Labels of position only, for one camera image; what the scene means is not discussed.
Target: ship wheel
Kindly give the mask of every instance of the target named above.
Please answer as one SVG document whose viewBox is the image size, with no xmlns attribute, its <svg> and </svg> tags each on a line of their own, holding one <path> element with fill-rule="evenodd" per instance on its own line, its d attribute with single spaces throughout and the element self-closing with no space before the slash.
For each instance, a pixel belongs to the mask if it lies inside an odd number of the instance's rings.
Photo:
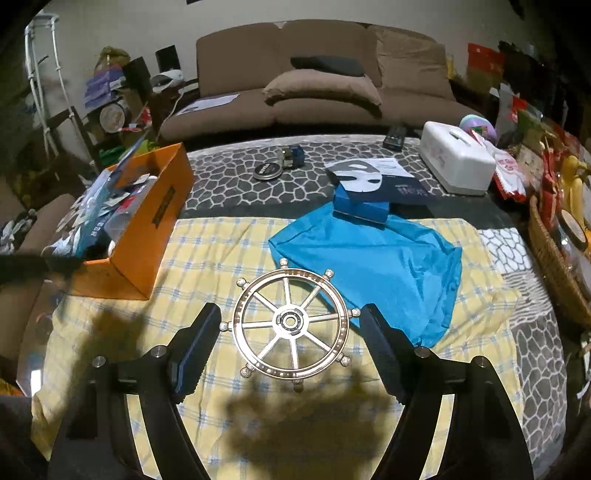
<svg viewBox="0 0 591 480">
<path fill-rule="evenodd" d="M 240 374 L 244 378 L 250 377 L 252 372 L 258 370 L 278 380 L 292 381 L 294 389 L 296 391 L 302 391 L 303 380 L 305 378 L 317 375 L 322 370 L 328 368 L 333 362 L 339 362 L 343 367 L 350 365 L 351 359 L 343 355 L 342 351 L 349 335 L 349 319 L 358 317 L 361 311 L 359 309 L 347 309 L 343 297 L 341 297 L 340 293 L 330 283 L 330 279 L 334 276 L 332 270 L 326 270 L 324 275 L 317 275 L 314 272 L 302 268 L 289 268 L 286 258 L 280 259 L 279 263 L 279 269 L 267 272 L 254 279 L 251 283 L 247 282 L 244 278 L 237 280 L 236 284 L 242 288 L 242 294 L 234 307 L 232 321 L 222 322 L 220 324 L 220 330 L 223 332 L 232 331 L 236 347 L 246 360 L 246 366 L 240 370 Z M 313 286 L 310 294 L 300 305 L 293 303 L 290 291 L 291 280 L 305 282 Z M 283 283 L 285 304 L 281 306 L 273 305 L 259 292 L 265 286 L 276 281 Z M 321 292 L 324 294 L 324 298 L 331 302 L 335 312 L 309 316 L 306 308 Z M 252 299 L 260 301 L 272 313 L 270 320 L 264 322 L 243 321 L 246 307 Z M 332 344 L 328 345 L 311 333 L 309 326 L 311 323 L 330 321 L 338 322 L 338 326 Z M 246 341 L 245 330 L 258 328 L 272 328 L 275 336 L 260 352 L 255 353 Z M 300 365 L 297 352 L 297 342 L 302 337 L 306 337 L 324 351 L 324 355 L 318 361 L 305 367 Z M 289 341 L 291 368 L 280 368 L 265 362 L 267 354 L 281 339 Z"/>
</svg>

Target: couch cushion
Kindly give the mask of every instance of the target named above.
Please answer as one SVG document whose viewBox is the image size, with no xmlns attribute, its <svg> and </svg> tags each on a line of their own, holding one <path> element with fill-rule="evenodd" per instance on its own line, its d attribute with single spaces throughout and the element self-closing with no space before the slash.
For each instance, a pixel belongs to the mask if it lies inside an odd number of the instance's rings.
<svg viewBox="0 0 591 480">
<path fill-rule="evenodd" d="M 22 334 L 42 285 L 42 278 L 33 278 L 19 284 L 0 286 L 0 355 L 9 360 L 18 359 Z"/>
<path fill-rule="evenodd" d="M 406 35 L 408 37 L 412 37 L 412 38 L 420 38 L 422 40 L 429 40 L 429 41 L 435 42 L 435 40 L 432 39 L 431 37 L 429 37 L 428 35 L 425 35 L 424 33 L 415 32 L 413 30 L 405 30 L 404 28 L 396 28 L 396 27 L 384 27 L 383 25 L 370 25 L 368 27 L 368 31 L 370 33 L 372 33 L 376 39 L 377 39 L 377 33 L 380 31 L 383 31 L 383 30 L 388 30 L 390 32 L 404 34 L 404 35 Z"/>
<path fill-rule="evenodd" d="M 40 253 L 56 237 L 57 224 L 73 203 L 74 197 L 64 194 L 40 209 L 37 212 L 37 221 L 18 251 Z M 0 355 L 10 360 L 18 358 L 22 334 L 42 285 L 42 278 L 33 278 L 0 287 Z"/>
<path fill-rule="evenodd" d="M 387 28 L 374 30 L 383 87 L 453 100 L 445 46 L 414 33 Z"/>
<path fill-rule="evenodd" d="M 44 247 L 53 243 L 59 237 L 56 233 L 57 224 L 68 213 L 75 200 L 72 195 L 65 193 L 42 207 L 37 212 L 37 221 L 18 251 L 41 253 Z"/>
<path fill-rule="evenodd" d="M 228 28 L 197 40 L 202 97 L 264 88 L 291 69 L 280 54 L 280 31 L 273 23 Z"/>
<path fill-rule="evenodd" d="M 13 194 L 6 179 L 0 176 L 0 228 L 24 211 L 25 208 L 18 201 L 17 196 Z"/>
<path fill-rule="evenodd" d="M 281 29 L 285 57 L 334 55 L 356 59 L 375 86 L 382 85 L 375 34 L 360 24 L 339 20 L 294 20 Z"/>
<path fill-rule="evenodd" d="M 354 103 L 315 98 L 292 98 L 273 106 L 283 125 L 380 125 L 379 109 L 370 112 Z"/>
<path fill-rule="evenodd" d="M 262 89 L 247 90 L 230 103 L 198 112 L 173 115 L 160 128 L 168 142 L 182 142 L 198 135 L 266 128 L 273 124 L 273 110 Z"/>
<path fill-rule="evenodd" d="M 27 397 L 31 394 L 29 375 L 33 368 L 38 368 L 37 365 L 45 357 L 47 340 L 52 328 L 51 315 L 60 297 L 60 289 L 56 283 L 43 282 L 22 333 L 17 381 Z"/>
<path fill-rule="evenodd" d="M 422 128 L 427 121 L 459 125 L 466 115 L 477 112 L 455 100 L 381 88 L 382 115 L 388 124 L 405 123 L 411 128 Z"/>
<path fill-rule="evenodd" d="M 268 104 L 288 98 L 323 98 L 379 106 L 382 101 L 369 77 L 350 77 L 318 70 L 292 70 L 271 80 L 263 90 Z"/>
</svg>

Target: cardboard box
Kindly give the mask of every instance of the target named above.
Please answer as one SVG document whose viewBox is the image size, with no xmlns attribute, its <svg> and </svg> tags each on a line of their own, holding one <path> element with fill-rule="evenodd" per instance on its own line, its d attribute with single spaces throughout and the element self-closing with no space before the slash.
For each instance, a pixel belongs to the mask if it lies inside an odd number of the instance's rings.
<svg viewBox="0 0 591 480">
<path fill-rule="evenodd" d="M 70 294 L 126 300 L 150 297 L 194 177 L 183 144 L 176 144 L 131 158 L 118 186 L 147 172 L 158 175 L 158 180 L 129 221 L 111 257 L 84 262 L 72 278 Z"/>
</svg>

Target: brown couch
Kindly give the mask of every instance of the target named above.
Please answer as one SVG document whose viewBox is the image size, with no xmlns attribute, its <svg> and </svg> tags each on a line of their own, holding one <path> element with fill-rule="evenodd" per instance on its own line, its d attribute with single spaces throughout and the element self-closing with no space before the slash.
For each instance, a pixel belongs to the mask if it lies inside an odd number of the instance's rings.
<svg viewBox="0 0 591 480">
<path fill-rule="evenodd" d="M 449 124 L 473 110 L 446 98 L 408 88 L 389 89 L 382 82 L 376 45 L 381 29 L 374 25 L 336 20 L 296 20 L 283 24 L 244 25 L 223 30 L 197 41 L 197 65 L 201 98 L 240 92 L 233 102 L 199 112 L 172 116 L 161 127 L 169 142 L 187 141 L 224 132 L 251 131 L 273 126 L 331 125 L 381 127 L 404 122 L 421 128 L 432 120 Z M 404 38 L 429 37 L 388 28 Z M 378 88 L 381 113 L 337 100 L 297 98 L 269 106 L 263 89 L 281 73 L 292 70 L 292 56 L 333 55 L 357 59 Z"/>
<path fill-rule="evenodd" d="M 40 254 L 54 241 L 57 224 L 73 203 L 72 195 L 63 194 L 42 207 L 18 251 Z M 0 226 L 24 210 L 5 179 L 0 177 Z M 54 289 L 45 285 L 42 278 L 0 286 L 0 374 L 14 376 L 25 327 L 35 321 L 31 312 L 50 303 L 50 292 L 53 293 Z"/>
</svg>

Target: dark pillow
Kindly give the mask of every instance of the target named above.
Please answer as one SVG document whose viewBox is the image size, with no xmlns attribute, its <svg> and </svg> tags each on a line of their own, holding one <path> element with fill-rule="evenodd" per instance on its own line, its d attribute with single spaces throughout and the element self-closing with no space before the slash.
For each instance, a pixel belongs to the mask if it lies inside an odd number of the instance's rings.
<svg viewBox="0 0 591 480">
<path fill-rule="evenodd" d="M 326 73 L 336 73 L 349 77 L 365 75 L 363 66 L 355 59 L 328 55 L 314 55 L 313 57 L 292 57 L 291 65 L 295 69 L 312 69 Z"/>
</svg>

